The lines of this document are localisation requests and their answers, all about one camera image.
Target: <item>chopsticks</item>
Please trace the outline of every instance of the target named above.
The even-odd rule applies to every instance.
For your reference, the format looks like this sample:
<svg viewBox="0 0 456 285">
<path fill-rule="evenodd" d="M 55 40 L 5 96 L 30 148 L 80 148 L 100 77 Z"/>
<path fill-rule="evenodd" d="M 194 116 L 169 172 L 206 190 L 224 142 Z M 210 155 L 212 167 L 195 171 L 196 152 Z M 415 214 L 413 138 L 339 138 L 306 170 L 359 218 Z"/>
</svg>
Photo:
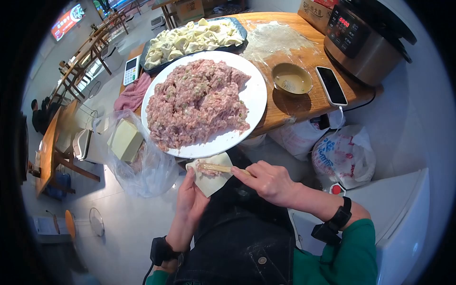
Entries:
<svg viewBox="0 0 456 285">
<path fill-rule="evenodd" d="M 221 166 L 218 164 L 211 164 L 211 163 L 200 163 L 198 164 L 199 167 L 207 170 L 212 170 L 212 171 L 220 171 L 220 172 L 226 172 L 226 173 L 231 173 L 231 168 L 227 166 Z M 250 172 L 248 172 L 245 169 L 241 169 L 242 172 L 245 174 L 252 176 Z"/>
</svg>

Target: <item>pressure cooker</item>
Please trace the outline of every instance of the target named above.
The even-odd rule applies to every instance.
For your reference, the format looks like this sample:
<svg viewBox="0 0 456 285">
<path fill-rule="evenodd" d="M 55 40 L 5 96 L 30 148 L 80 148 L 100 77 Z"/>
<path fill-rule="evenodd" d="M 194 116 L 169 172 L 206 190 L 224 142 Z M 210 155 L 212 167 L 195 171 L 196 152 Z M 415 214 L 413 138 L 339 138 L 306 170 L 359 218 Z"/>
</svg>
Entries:
<svg viewBox="0 0 456 285">
<path fill-rule="evenodd" d="M 340 0 L 326 27 L 324 50 L 350 77 L 376 86 L 405 59 L 403 44 L 416 43 L 412 31 L 392 11 L 376 0 Z"/>
</svg>

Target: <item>right hand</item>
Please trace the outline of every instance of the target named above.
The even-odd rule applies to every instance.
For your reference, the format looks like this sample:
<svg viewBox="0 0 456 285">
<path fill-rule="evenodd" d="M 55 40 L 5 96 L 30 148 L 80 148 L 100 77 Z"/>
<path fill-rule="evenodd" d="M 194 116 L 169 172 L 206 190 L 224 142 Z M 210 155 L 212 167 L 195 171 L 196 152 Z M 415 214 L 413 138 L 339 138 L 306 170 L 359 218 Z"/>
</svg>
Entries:
<svg viewBox="0 0 456 285">
<path fill-rule="evenodd" d="M 252 176 L 243 173 L 235 166 L 231 167 L 234 176 L 256 190 L 264 200 L 280 207 L 288 207 L 291 204 L 296 183 L 291 180 L 285 167 L 258 161 L 258 163 L 248 166 L 246 170 Z"/>
</svg>

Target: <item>white plate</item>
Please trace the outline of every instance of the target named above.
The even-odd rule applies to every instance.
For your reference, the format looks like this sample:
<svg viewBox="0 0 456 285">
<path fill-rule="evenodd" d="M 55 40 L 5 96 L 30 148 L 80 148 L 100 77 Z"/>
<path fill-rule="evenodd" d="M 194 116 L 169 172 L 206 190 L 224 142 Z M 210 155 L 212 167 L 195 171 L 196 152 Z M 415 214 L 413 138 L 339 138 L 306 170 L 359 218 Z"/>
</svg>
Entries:
<svg viewBox="0 0 456 285">
<path fill-rule="evenodd" d="M 239 93 L 239 99 L 244 101 L 245 106 L 249 109 L 246 121 L 250 124 L 250 129 L 246 130 L 241 135 L 239 135 L 239 131 L 230 129 L 218 131 L 209 137 L 207 143 L 203 144 L 201 142 L 196 142 L 193 145 L 183 146 L 179 150 L 169 149 L 166 153 L 173 156 L 183 158 L 201 158 L 216 155 L 232 148 L 247 138 L 247 136 L 254 130 L 258 122 L 263 117 L 264 109 L 266 108 L 266 102 L 268 99 L 266 84 L 264 83 L 263 76 L 255 65 L 247 59 L 230 52 L 199 52 L 177 59 L 175 62 L 163 69 L 150 84 L 144 95 L 141 107 L 141 121 L 149 133 L 150 130 L 147 127 L 147 114 L 145 109 L 149 103 L 149 98 L 154 95 L 155 85 L 157 83 L 163 83 L 168 74 L 170 74 L 178 65 L 187 65 L 189 62 L 202 58 L 212 59 L 215 62 L 223 60 L 227 65 L 237 68 L 243 73 L 252 76 L 252 78 L 245 83 L 245 88 Z"/>
</svg>

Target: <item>menu sign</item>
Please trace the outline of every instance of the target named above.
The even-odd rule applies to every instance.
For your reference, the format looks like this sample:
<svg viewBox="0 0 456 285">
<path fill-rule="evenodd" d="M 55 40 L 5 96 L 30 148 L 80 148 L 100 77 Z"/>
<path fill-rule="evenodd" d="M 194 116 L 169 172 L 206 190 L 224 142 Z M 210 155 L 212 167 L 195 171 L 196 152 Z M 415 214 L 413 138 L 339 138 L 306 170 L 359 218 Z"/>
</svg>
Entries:
<svg viewBox="0 0 456 285">
<path fill-rule="evenodd" d="M 59 41 L 66 32 L 68 32 L 77 22 L 84 17 L 84 11 L 81 4 L 77 4 L 70 11 L 63 14 L 54 24 L 51 33 Z"/>
</svg>

